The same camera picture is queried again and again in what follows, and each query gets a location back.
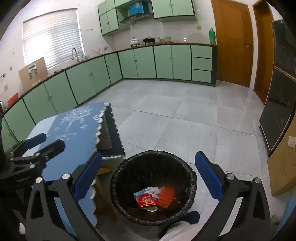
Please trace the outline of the white cooking pot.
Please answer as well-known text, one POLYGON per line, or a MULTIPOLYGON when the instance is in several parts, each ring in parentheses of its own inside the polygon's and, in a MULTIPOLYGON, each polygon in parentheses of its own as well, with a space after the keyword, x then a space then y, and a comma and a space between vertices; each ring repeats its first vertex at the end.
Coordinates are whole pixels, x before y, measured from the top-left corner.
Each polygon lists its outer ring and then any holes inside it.
POLYGON ((130 46, 133 47, 139 47, 140 46, 140 40, 138 38, 133 37, 130 40, 130 46))

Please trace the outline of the orange foam fruit net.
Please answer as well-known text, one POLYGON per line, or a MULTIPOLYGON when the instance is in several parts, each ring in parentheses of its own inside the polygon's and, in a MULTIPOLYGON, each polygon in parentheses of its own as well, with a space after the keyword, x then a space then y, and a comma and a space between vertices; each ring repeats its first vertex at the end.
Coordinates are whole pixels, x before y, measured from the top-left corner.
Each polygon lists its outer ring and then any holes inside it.
POLYGON ((157 206, 162 208, 168 208, 174 199, 175 199, 175 190, 168 187, 162 187, 160 189, 157 206))

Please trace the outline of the black wok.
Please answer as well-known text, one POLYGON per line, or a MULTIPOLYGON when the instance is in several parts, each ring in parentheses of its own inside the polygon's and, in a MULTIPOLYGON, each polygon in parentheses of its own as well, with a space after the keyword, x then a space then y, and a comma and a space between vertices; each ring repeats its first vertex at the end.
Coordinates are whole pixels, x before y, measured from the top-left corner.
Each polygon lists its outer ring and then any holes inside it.
POLYGON ((155 38, 152 38, 151 36, 147 36, 147 37, 143 38, 142 41, 144 42, 145 45, 155 44, 155 38))

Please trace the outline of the white blue paper cup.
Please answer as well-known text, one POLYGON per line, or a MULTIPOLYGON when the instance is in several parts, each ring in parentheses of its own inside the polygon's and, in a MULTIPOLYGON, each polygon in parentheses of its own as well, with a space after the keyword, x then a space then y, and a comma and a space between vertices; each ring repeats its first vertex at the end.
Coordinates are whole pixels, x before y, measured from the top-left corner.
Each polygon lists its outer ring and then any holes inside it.
POLYGON ((157 206, 151 206, 151 207, 145 207, 145 210, 149 211, 149 212, 156 212, 158 210, 157 206))

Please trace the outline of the large cardboard box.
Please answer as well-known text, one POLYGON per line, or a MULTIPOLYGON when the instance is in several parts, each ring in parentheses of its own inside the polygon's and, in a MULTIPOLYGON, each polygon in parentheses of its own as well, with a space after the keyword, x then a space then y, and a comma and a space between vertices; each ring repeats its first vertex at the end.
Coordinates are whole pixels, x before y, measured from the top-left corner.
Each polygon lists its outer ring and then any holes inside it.
POLYGON ((295 187, 295 137, 284 138, 268 160, 272 196, 295 187))

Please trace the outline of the chrome kitchen faucet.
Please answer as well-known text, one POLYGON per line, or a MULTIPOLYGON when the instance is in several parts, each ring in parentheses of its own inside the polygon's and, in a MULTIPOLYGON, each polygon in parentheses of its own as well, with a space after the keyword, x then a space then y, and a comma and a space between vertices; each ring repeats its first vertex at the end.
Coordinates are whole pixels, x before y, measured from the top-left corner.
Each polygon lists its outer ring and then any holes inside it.
POLYGON ((79 57, 78 57, 78 53, 77 50, 75 48, 72 48, 72 56, 71 56, 71 60, 76 59, 76 62, 79 63, 79 57))

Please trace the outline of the red gold cigarette pack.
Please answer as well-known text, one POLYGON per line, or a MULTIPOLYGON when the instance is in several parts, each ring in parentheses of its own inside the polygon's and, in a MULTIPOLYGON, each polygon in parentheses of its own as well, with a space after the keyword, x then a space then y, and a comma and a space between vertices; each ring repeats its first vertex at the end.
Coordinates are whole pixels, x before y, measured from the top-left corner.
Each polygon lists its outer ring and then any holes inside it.
POLYGON ((138 196, 137 204, 140 208, 147 208, 157 205, 157 201, 148 193, 138 196))

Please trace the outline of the black range hood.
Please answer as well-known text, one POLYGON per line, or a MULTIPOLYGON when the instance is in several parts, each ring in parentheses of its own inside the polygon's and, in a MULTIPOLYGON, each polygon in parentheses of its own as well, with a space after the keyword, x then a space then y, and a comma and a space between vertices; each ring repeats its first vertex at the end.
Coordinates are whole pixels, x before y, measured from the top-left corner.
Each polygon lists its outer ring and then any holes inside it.
POLYGON ((144 14, 137 14, 134 16, 128 16, 127 18, 123 19, 120 23, 121 24, 128 24, 128 25, 133 25, 137 22, 153 18, 154 15, 151 13, 144 13, 144 14))

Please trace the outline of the blue tree-print tablecloth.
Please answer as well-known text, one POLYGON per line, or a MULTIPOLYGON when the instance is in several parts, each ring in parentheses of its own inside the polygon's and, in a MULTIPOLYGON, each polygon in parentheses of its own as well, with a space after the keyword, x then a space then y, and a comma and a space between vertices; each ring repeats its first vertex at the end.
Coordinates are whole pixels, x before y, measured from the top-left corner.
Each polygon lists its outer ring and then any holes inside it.
POLYGON ((109 102, 86 104, 46 118, 37 123, 28 137, 41 133, 46 135, 46 140, 27 150, 25 157, 36 154, 56 140, 65 143, 64 151, 46 163, 42 171, 45 181, 55 181, 65 173, 72 174, 95 153, 102 158, 125 156, 109 102))

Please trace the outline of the green lower kitchen cabinets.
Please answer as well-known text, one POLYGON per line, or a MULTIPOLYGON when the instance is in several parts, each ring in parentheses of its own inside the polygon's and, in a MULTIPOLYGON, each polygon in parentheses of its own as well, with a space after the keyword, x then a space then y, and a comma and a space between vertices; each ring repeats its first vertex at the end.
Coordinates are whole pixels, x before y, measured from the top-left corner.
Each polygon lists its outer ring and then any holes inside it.
POLYGON ((217 46, 159 44, 112 52, 83 61, 40 81, 2 115, 4 149, 25 139, 34 126, 69 111, 125 79, 216 84, 217 46))

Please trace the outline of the white tissue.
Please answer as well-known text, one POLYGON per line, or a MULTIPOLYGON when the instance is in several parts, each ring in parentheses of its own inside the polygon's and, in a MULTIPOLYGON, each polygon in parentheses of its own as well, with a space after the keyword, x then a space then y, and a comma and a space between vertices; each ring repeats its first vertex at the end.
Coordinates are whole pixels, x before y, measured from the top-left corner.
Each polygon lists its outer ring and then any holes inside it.
POLYGON ((154 200, 158 200, 159 199, 159 195, 161 193, 161 189, 159 189, 158 187, 149 187, 150 190, 148 192, 148 194, 154 199, 154 200))

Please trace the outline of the blue box on hood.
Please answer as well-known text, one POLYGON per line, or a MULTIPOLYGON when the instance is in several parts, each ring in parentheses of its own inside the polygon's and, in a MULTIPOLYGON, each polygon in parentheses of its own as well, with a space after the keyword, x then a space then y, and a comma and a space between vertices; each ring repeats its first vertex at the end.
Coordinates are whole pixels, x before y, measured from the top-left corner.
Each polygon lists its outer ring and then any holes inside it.
POLYGON ((146 12, 146 3, 139 1, 129 6, 130 15, 144 14, 146 12))

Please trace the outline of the black glass cabinet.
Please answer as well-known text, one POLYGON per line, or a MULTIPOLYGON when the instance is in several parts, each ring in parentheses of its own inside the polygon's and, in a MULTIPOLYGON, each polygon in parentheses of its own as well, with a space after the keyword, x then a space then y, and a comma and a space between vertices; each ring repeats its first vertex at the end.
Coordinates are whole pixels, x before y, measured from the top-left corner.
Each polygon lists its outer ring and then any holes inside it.
POLYGON ((270 156, 281 142, 295 114, 295 36, 285 20, 272 22, 274 65, 259 119, 270 156))

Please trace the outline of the green white paper carton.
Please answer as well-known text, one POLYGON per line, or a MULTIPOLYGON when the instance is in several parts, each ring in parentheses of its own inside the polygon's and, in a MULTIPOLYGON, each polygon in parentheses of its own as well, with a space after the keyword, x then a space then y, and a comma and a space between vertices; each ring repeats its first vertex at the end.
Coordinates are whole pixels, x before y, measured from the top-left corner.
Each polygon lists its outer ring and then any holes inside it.
POLYGON ((148 193, 149 190, 150 190, 149 187, 148 188, 145 188, 143 190, 140 190, 140 191, 134 193, 133 196, 134 196, 135 199, 138 199, 140 195, 148 193))

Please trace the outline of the green upper wall cabinets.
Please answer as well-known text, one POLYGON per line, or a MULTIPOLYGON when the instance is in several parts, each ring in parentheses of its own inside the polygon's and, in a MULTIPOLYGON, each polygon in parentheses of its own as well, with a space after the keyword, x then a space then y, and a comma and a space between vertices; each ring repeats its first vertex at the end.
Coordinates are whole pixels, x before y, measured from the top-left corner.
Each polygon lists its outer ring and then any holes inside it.
POLYGON ((136 22, 146 19, 165 21, 195 21, 191 0, 172 1, 103 1, 97 6, 103 36, 128 31, 136 22))

